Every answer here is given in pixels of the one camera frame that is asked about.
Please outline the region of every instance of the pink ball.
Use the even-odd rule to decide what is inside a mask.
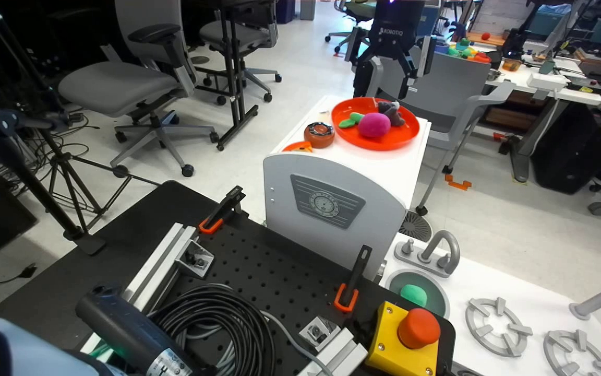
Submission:
[[[362,137],[380,140],[388,133],[390,118],[385,113],[368,113],[359,124]]]

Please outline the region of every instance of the tripod stand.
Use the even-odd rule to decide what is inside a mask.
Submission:
[[[45,211],[65,227],[65,239],[73,240],[82,247],[83,252],[93,254],[104,247],[104,240],[89,236],[89,227],[113,207],[113,202],[120,198],[120,194],[125,189],[125,185],[134,179],[125,166],[111,170],[106,164],[73,157],[69,153],[63,153],[61,146],[53,140],[50,129],[56,126],[50,122],[35,122],[35,118],[26,118],[15,110],[0,110],[0,163],[7,164],[28,188],[29,193],[45,207]],[[53,151],[50,158],[50,193],[44,188],[44,184],[29,171],[26,161],[19,155],[19,148],[15,143],[17,129],[35,129],[44,141]],[[73,164],[69,163],[70,158],[82,161],[85,164],[113,171],[120,177],[125,177],[114,194],[106,201],[106,205],[98,205],[85,182],[78,176]],[[65,177],[67,189],[69,189],[69,201],[75,207],[80,225],[73,223],[73,219],[63,211],[63,207],[54,201],[54,182],[56,176]],[[88,209],[93,212],[92,221],[85,221],[85,212],[80,205],[80,196],[88,201]]]

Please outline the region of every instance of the office chair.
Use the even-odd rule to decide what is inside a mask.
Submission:
[[[373,0],[333,0],[333,8],[339,13],[345,13],[354,19],[354,24],[373,19],[375,15],[375,2]],[[327,43],[332,37],[345,37],[337,48],[337,57],[340,54],[340,48],[348,43],[354,37],[354,29],[351,31],[332,31],[323,37]]]
[[[245,64],[245,57],[253,54],[258,48],[272,48],[278,42],[278,22],[275,22],[275,0],[241,0],[232,5],[232,17],[236,24],[237,52],[241,52],[241,71],[255,85],[263,87],[263,101],[272,103],[272,90],[257,75],[273,75],[275,82],[281,82],[281,75],[275,68],[255,68]],[[224,37],[221,20],[212,20],[201,28],[201,37],[221,54],[227,46]]]
[[[134,126],[114,127],[120,141],[132,133],[138,137],[111,164],[158,140],[181,166],[181,176],[189,177],[195,166],[181,158],[170,136],[211,137],[211,141],[219,136],[208,126],[183,126],[176,113],[164,110],[170,103],[193,91],[187,72],[195,78],[195,71],[183,52],[181,0],[114,0],[114,10],[124,39],[141,66],[111,61],[88,64],[69,72],[58,91],[83,109],[134,118]],[[171,64],[176,78],[158,71],[157,62]]]

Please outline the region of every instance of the black pegboard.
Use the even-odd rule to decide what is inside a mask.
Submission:
[[[368,333],[373,333],[372,320],[381,300],[411,307],[400,297],[362,280],[362,299],[353,320],[339,316],[332,299],[340,281],[348,278],[348,272],[257,225],[241,229],[225,225],[215,239],[203,239],[201,245],[215,254],[211,272],[204,280],[198,280],[189,272],[181,273],[164,300],[173,300],[203,284],[227,284],[255,307],[278,316],[299,342],[302,342],[299,330],[316,316],[321,316],[333,323],[348,325],[366,346],[369,345]],[[449,372],[455,333],[444,320],[440,320],[440,325],[440,369]],[[289,342],[278,325],[270,323],[270,327],[275,348],[275,373],[299,373],[309,361]],[[212,337],[195,345],[195,348],[204,359],[215,361],[225,342],[225,337]]]

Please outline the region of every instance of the floor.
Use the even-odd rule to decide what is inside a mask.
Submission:
[[[260,91],[253,85],[247,87],[249,103],[258,103],[260,115],[224,153],[218,153],[206,140],[178,141],[181,155],[197,166],[195,177],[181,177],[171,157],[157,146],[129,158],[127,166],[149,179],[178,179],[215,201],[234,184],[241,184],[249,194],[245,201],[247,211],[260,221],[265,212],[260,161],[268,151],[323,93],[351,93],[351,66],[333,58],[332,46],[323,43],[327,31],[348,24],[329,5],[317,2],[316,20],[281,24],[278,46],[249,58],[250,66],[275,66],[283,75],[283,84],[272,84],[275,98],[270,104],[260,101]],[[208,54],[212,62],[219,61],[219,57],[204,51],[197,54]],[[227,127],[227,110],[215,107],[211,95],[198,93],[176,103],[173,109],[178,109],[181,118],[198,116],[215,124],[218,129]],[[106,118],[93,113],[89,118],[93,127],[85,127],[69,136],[69,140],[88,143],[88,158],[106,163],[121,148],[113,137],[111,126],[125,118]],[[427,205],[433,227],[450,229],[470,258],[570,299],[587,299],[601,291],[601,217],[592,217],[587,211],[592,194],[582,189],[565,196],[534,182],[520,184],[511,179],[510,158],[498,155],[496,148],[498,143],[486,137],[470,140],[455,171],[458,177],[470,177],[473,188],[458,193],[440,184]],[[417,196],[427,184],[430,164],[439,163],[437,157],[439,153],[427,148]],[[114,189],[116,179],[113,176],[83,164],[75,166],[96,196],[106,198]],[[152,185],[134,182],[98,227],[150,189]],[[44,269],[73,248],[32,196],[24,196],[24,201],[39,217],[39,223],[0,250],[0,278],[15,276],[29,264]],[[0,300],[24,284],[24,280],[17,280],[0,287]]]

